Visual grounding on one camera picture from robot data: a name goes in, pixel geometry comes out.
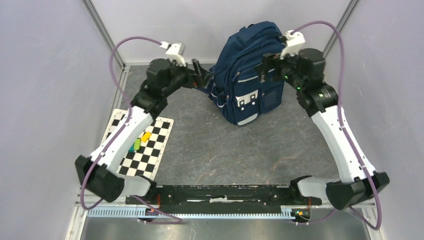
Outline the navy blue backpack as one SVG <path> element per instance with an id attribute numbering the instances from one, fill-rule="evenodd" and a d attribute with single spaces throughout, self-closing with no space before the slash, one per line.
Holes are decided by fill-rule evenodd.
<path id="1" fill-rule="evenodd" d="M 282 103 L 284 82 L 272 81 L 274 68 L 268 70 L 265 82 L 255 69 L 264 54 L 282 51 L 280 36 L 274 22 L 263 21 L 242 27 L 227 39 L 216 64 L 209 69 L 212 79 L 199 90 L 228 122 L 243 126 Z"/>

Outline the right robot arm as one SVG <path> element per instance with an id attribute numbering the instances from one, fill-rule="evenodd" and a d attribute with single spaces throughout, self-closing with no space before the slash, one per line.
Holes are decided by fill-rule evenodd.
<path id="1" fill-rule="evenodd" d="M 309 197 L 326 199 L 344 210 L 374 197 L 389 183 L 386 172 L 378 172 L 359 147 L 338 106 L 336 90 L 324 81 L 326 60 L 320 50 L 302 49 L 294 56 L 265 53 L 256 67 L 261 81 L 285 81 L 296 90 L 296 99 L 324 137 L 335 160 L 338 178 L 298 177 L 291 181 L 289 199 L 302 204 Z"/>

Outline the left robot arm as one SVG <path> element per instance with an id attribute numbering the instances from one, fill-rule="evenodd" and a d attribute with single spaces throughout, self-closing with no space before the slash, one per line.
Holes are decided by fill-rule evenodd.
<path id="1" fill-rule="evenodd" d="M 128 111 L 106 140 L 89 156 L 80 155 L 75 168 L 81 184 L 80 202 L 84 191 L 114 202 L 117 198 L 137 195 L 145 204 L 153 203 L 157 190 L 144 176 L 117 174 L 122 159 L 132 144 L 168 105 L 167 98 L 181 87 L 205 88 L 213 74 L 192 60 L 193 68 L 178 66 L 168 59 L 154 59 L 146 69 L 146 80 L 128 105 Z"/>

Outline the colourful blocks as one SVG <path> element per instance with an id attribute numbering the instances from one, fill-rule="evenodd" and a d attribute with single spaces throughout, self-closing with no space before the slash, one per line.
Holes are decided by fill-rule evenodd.
<path id="1" fill-rule="evenodd" d="M 129 148 L 128 152 L 129 153 L 134 153 L 134 152 L 138 151 L 141 148 L 142 143 L 146 143 L 150 139 L 151 135 L 152 134 L 150 132 L 143 133 L 131 145 L 131 147 Z"/>

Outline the checkerboard calibration board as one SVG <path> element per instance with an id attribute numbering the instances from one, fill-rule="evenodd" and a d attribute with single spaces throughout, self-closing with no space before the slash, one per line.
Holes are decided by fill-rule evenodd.
<path id="1" fill-rule="evenodd" d="M 151 133 L 149 140 L 142 142 L 140 149 L 136 152 L 127 151 L 117 167 L 116 173 L 130 177 L 144 176 L 153 181 L 159 169 L 173 125 L 174 120 L 171 118 L 158 117 L 153 121 L 143 132 Z"/>

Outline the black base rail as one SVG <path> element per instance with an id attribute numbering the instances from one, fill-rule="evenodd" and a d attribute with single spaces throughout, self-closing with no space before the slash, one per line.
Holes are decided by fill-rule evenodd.
<path id="1" fill-rule="evenodd" d="M 168 214 L 277 214 L 282 206 L 320 206 L 289 185 L 155 185 L 142 200 Z"/>

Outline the aluminium frame rail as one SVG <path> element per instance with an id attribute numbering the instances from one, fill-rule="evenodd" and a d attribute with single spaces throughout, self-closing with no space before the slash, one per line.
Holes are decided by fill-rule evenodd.
<path id="1" fill-rule="evenodd" d="M 180 219 L 288 219 L 336 206 L 323 196 L 302 196 L 294 186 L 277 184 L 144 185 L 140 190 L 114 187 L 96 204 L 87 191 L 88 213 L 95 217 Z"/>

